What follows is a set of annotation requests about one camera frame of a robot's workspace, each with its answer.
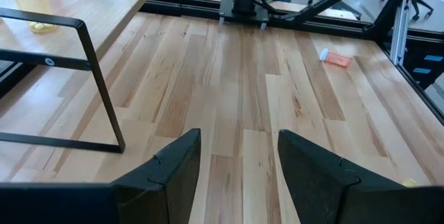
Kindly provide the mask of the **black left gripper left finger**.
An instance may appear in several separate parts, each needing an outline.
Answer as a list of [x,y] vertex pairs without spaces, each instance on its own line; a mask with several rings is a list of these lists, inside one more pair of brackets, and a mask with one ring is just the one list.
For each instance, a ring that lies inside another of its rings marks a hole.
[[112,182],[120,223],[188,223],[200,170],[193,128]]

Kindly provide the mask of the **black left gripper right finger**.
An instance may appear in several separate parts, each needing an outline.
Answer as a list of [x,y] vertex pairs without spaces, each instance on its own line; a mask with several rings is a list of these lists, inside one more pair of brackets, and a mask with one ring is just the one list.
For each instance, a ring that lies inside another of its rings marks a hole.
[[281,130],[278,153],[301,223],[429,223],[426,189],[408,188]]

